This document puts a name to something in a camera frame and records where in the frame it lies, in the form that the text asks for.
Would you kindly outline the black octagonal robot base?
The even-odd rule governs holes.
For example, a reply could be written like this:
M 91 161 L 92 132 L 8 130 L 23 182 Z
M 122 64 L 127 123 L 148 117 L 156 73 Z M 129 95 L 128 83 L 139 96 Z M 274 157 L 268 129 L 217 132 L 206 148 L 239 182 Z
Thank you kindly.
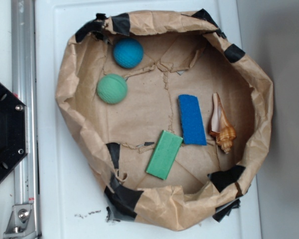
M 27 155 L 26 105 L 0 82 L 0 183 Z

